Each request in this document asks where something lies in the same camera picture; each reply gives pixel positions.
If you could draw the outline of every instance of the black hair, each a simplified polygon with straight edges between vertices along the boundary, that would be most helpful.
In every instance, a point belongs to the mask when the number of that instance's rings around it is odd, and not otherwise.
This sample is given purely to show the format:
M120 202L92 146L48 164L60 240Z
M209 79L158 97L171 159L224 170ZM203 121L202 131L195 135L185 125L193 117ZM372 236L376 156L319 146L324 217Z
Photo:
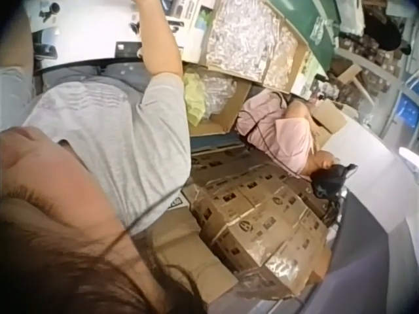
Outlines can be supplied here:
M400 51L406 56L410 56L412 54L412 46L410 44L407 44L406 46L401 47Z
M5 313L158 313L141 287L119 266L102 254L81 253L80 248L92 243L54 234L55 244L51 245L51 236L50 232L35 232L0 220L0 300ZM207 313L189 273L163 265L148 236L136 245L164 291L167 314Z

